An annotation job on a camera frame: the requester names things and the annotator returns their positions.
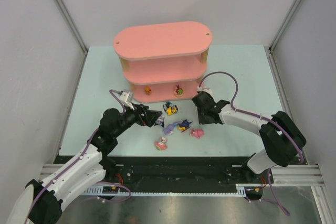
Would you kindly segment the black purple-bow imp figurine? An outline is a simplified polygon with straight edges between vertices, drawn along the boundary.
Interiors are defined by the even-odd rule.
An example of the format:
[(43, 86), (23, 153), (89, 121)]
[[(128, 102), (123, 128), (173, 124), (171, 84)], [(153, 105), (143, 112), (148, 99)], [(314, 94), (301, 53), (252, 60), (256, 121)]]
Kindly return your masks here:
[(155, 122), (155, 126), (161, 126), (164, 127), (164, 119), (165, 117), (163, 115), (159, 116), (159, 118)]

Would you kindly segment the pink bear strawberry figurine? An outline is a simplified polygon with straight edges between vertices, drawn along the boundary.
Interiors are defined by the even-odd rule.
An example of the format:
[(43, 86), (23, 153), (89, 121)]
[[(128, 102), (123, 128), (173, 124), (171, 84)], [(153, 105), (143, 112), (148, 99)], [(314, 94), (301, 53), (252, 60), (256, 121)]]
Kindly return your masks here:
[(176, 96), (176, 97), (182, 97), (184, 95), (184, 90), (183, 88), (180, 86), (180, 85), (176, 85), (174, 88), (173, 88), (173, 94)]

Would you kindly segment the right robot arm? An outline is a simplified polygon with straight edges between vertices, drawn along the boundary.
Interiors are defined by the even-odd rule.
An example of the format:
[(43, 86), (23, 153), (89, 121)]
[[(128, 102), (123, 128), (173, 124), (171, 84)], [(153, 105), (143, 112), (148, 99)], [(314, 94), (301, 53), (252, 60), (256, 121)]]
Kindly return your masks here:
[(248, 182), (276, 165), (287, 167), (297, 155), (303, 160), (302, 148), (307, 140), (287, 113), (265, 115), (244, 111), (234, 108), (229, 101), (215, 102), (205, 91), (194, 96), (192, 102), (197, 107), (200, 124), (232, 125), (261, 138), (264, 148), (242, 164), (242, 174)]

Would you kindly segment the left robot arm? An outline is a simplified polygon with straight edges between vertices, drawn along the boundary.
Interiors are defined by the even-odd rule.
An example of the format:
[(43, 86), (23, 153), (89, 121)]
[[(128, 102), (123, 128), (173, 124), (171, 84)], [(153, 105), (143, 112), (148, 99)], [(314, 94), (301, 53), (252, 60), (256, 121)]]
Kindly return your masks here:
[(123, 113), (115, 108), (104, 111), (99, 127), (77, 155), (42, 181), (29, 182), (34, 197), (26, 219), (56, 223), (74, 199), (115, 171), (116, 163), (108, 155), (117, 146), (117, 138), (134, 124), (152, 127), (161, 115), (143, 104), (134, 104)]

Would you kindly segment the pink three-tier shelf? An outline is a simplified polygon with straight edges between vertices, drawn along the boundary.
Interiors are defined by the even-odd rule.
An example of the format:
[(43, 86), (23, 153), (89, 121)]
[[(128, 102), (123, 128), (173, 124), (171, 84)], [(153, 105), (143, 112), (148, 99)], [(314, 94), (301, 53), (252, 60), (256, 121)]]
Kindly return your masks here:
[[(115, 36), (113, 46), (134, 99), (153, 103), (196, 95), (212, 38), (206, 25), (185, 21), (128, 27)], [(177, 84), (184, 90), (182, 97), (173, 94)]]

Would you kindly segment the yellow mouse dragon-costume figurine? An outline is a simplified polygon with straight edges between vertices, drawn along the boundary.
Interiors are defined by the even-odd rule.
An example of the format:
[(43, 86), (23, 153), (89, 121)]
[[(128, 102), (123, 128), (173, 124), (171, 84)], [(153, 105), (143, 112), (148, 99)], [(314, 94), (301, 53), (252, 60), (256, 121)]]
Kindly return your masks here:
[(166, 101), (163, 104), (163, 110), (168, 116), (171, 116), (171, 115), (174, 115), (178, 112), (178, 107), (177, 107), (176, 104), (173, 104), (170, 101)]

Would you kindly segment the yellow bear figurine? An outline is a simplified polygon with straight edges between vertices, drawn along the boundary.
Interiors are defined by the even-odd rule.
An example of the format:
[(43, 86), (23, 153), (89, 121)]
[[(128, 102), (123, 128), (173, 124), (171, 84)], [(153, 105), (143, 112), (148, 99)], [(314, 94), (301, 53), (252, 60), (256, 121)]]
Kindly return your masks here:
[(151, 92), (152, 92), (152, 91), (151, 91), (151, 88), (150, 88), (149, 86), (146, 86), (144, 90), (145, 90), (145, 94), (146, 94), (146, 95), (150, 95)]

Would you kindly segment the purple bunny figurine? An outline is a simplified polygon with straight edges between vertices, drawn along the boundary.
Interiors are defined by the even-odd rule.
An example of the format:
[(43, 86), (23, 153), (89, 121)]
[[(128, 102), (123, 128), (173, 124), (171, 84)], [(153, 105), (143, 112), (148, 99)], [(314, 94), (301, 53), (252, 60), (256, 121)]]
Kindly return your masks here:
[(175, 127), (179, 124), (179, 122), (174, 122), (169, 124), (167, 127), (163, 129), (165, 135), (171, 135), (174, 133)]

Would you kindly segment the yellow mouse navy-hood figurine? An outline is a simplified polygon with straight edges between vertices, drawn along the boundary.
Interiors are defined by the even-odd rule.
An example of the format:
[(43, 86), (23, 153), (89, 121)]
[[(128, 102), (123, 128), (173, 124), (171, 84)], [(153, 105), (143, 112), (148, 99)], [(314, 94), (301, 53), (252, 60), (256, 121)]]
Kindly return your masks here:
[(177, 128), (181, 131), (184, 132), (188, 130), (193, 122), (189, 121), (188, 119), (183, 120), (182, 122), (177, 124)]

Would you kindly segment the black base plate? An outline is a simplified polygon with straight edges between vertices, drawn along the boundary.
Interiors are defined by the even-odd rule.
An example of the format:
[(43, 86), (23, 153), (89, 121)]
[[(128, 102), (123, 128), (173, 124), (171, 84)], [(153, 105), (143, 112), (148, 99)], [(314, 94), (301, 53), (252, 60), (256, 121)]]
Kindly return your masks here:
[(136, 192), (224, 191), (237, 184), (274, 181), (278, 166), (261, 174), (247, 170), (245, 157), (108, 157), (106, 182), (122, 182)]

